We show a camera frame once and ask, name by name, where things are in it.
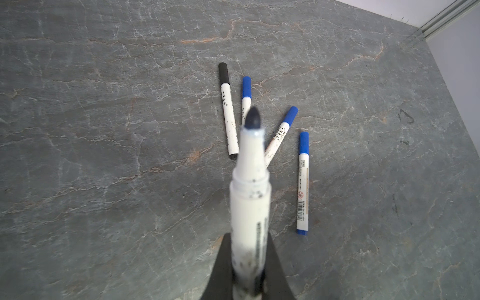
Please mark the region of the blue white marker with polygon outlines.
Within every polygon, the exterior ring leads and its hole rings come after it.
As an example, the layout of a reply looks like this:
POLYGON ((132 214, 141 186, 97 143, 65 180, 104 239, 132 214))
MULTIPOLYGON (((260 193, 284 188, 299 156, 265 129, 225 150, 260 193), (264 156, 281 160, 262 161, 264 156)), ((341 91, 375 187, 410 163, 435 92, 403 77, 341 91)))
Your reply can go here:
POLYGON ((297 234, 307 236, 309 231, 309 173, 310 135, 302 132, 299 138, 299 169, 297 188, 297 234))
POLYGON ((242 80, 242 125, 245 125, 246 116, 252 106, 252 86, 251 78, 243 77, 242 80))
POLYGON ((265 163, 265 129, 255 106, 248 111, 240 132, 239 154, 229 190, 232 298, 260 300, 268 248, 271 184, 265 163))
POLYGON ((274 135, 272 141, 270 142, 269 146, 266 149, 265 152, 265 165, 268 168, 271 161, 275 157, 275 154, 278 152, 281 143, 285 139, 285 136, 287 135, 288 131, 290 130, 297 114, 298 114, 299 109, 296 106, 292 106, 290 110, 287 112, 285 118, 283 119, 283 122, 279 126, 277 133, 274 135))

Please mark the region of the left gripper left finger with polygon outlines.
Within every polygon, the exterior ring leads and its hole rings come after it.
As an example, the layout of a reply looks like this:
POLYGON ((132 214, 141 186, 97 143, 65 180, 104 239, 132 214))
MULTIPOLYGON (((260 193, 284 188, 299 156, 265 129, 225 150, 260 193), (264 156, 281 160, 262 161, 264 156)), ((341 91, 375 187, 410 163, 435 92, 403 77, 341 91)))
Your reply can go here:
POLYGON ((222 239, 210 279, 201 300, 232 300, 233 280, 231 234, 227 233, 222 239))

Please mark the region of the blue white marker bottom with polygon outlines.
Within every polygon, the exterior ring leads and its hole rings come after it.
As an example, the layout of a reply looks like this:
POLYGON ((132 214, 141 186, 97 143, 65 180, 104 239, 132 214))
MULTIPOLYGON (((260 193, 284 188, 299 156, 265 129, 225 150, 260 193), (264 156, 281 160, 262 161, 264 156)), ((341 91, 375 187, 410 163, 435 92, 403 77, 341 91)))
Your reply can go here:
POLYGON ((285 118, 283 119, 283 122, 279 126, 277 133, 274 135, 272 141, 270 142, 269 146, 266 149, 265 152, 265 165, 268 168, 271 161, 275 157, 275 154, 278 152, 281 143, 285 139, 285 136, 287 135, 288 131, 290 130, 297 114, 298 114, 299 109, 296 106, 292 106, 290 110, 287 112, 285 118))

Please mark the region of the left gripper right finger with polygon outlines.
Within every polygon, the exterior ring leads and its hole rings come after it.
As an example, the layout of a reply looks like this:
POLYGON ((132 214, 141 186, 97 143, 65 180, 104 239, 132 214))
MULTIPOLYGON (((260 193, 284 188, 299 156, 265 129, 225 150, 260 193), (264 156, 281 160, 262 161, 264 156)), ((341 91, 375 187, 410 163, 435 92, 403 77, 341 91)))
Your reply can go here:
POLYGON ((268 234, 262 298, 264 300, 295 300, 286 280, 271 234, 268 234))

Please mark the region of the black white marker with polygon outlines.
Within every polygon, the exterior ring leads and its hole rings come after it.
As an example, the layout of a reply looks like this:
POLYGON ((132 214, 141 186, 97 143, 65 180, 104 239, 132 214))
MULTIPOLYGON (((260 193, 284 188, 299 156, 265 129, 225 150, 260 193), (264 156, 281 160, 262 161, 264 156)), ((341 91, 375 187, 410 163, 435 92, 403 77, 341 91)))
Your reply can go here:
POLYGON ((231 99, 231 85, 228 73, 228 66, 225 62, 220 62, 219 80, 221 85, 221 98, 224 111, 224 121, 226 126, 227 148, 230 160, 236 161, 240 152, 238 134, 236 128, 233 102, 231 99))

